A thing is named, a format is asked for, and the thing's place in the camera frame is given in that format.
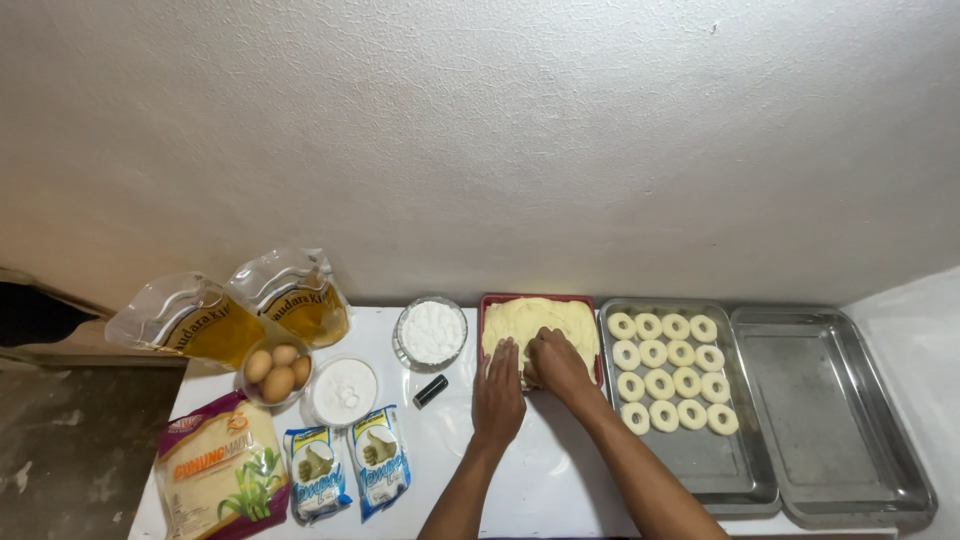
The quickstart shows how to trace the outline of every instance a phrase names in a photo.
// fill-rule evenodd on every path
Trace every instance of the donut dough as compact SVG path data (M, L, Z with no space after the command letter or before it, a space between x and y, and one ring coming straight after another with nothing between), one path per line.
M688 367L679 367L673 372L673 385L682 398L690 399L700 394L700 376Z
M643 379L632 371L625 371L616 378L616 391L620 399L627 402L638 402L643 397Z
M650 430L650 413L641 404L631 403L620 407L620 418L634 435L642 435Z
M712 345L701 345L697 347L697 367L704 371L720 371L727 362L723 357L723 351Z
M651 406L650 414L653 413L654 408ZM707 424L718 435L733 435L740 429L740 421L736 419L736 413L733 412L733 409L721 404L713 404L707 407Z
M557 302L534 297L490 305L484 313L480 343L483 352L493 356L497 342L512 337L520 345L517 369L523 371L523 362L527 361L527 343L543 327L564 333L587 366L590 380L596 383L593 365L600 354L600 340L593 310L583 302Z
M652 369L643 377L643 385L646 386L647 393L655 400L669 400L676 393L673 386L673 379L661 369Z
M664 433L676 431L677 426L680 425L677 408L670 402L655 401L653 405L650 405L650 423L654 425L657 431L663 431Z
M634 371L640 365L640 351L633 341L622 339L613 344L613 363L623 371Z
M687 339L690 336L690 323L682 315L670 313L663 317L663 335L667 339Z
M730 400L730 383L719 373L704 373L700 378L700 394L712 404L724 404Z
M657 339L640 342L640 361L649 368L660 367L666 361L666 345Z
M701 343L712 343L717 340L717 324L706 315L696 315L690 319L690 333Z
M634 318L634 324L636 335L640 336L640 339L657 339L663 333L660 318L653 313L640 313Z
M674 339L666 344L666 357L670 360L671 364L677 367L685 367L693 365L696 354L693 352L693 347L689 343Z
M607 329L617 339L633 339L636 335L634 319L626 313L614 313L607 317Z
M696 431L707 424L707 410L695 400L681 401L677 405L677 416L680 417L680 425L688 430Z

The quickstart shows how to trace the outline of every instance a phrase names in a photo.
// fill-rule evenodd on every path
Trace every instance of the white powder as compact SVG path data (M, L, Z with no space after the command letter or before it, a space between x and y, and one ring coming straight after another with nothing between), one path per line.
M437 364L456 354L464 342L460 315L439 302L424 302L410 310L400 329L403 344L414 360Z
M376 376L370 366L353 358L324 366L314 382L313 407L331 426L345 426L370 412L376 399Z

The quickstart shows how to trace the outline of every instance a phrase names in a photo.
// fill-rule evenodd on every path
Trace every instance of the stainless steel tray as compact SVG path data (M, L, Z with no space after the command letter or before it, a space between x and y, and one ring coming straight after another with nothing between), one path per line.
M650 428L640 438L711 514L767 515L780 510L776 477L756 418L753 385L736 350L727 312L719 304L703 300L614 298L603 304L598 320L604 356L604 392L617 412L624 405L616 390L616 378L622 372L613 364L612 346L616 338L607 328L607 317L617 312L631 317L640 313L653 313L658 317L679 313L687 319L703 314L717 323L714 345L723 351L727 360L723 372L730 381L732 407L740 430L725 437L708 428L696 431L678 428L673 433ZM701 345L692 337L688 341L694 347ZM638 344L639 339L635 338L634 342ZM669 362L661 368L668 373L676 369ZM635 371L643 377L649 369L641 364ZM680 400L675 396L670 401L675 405ZM704 406L709 405L703 398L697 400ZM653 400L644 395L640 402L649 407Z
M850 319L836 309L742 307L732 327L757 382L783 503L802 526L933 519L936 495Z

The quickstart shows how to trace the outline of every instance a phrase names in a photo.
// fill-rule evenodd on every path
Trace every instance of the white wall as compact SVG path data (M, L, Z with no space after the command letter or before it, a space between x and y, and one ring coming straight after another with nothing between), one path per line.
M960 3L0 5L0 266L118 308L328 248L354 300L843 304L960 263Z
M960 267L844 309L860 328L940 499L917 540L960 530Z

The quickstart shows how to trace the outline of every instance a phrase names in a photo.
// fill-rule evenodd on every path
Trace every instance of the cooking oil pouch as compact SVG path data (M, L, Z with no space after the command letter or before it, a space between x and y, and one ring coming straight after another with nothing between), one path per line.
M311 523L353 502L347 496L347 443L342 430L326 426L287 430L283 450L293 475L294 515L302 522Z
M148 283L109 320L104 334L131 349L212 360L237 370L264 331L221 285L187 272Z
M350 305L322 249L273 250L237 268L227 291L312 347L333 345L350 329Z
M239 540L287 519L270 411L235 390L170 422L156 444L167 540Z
M410 487L406 441L396 420L396 405L365 416L349 428L347 441L360 487L360 520L393 504Z

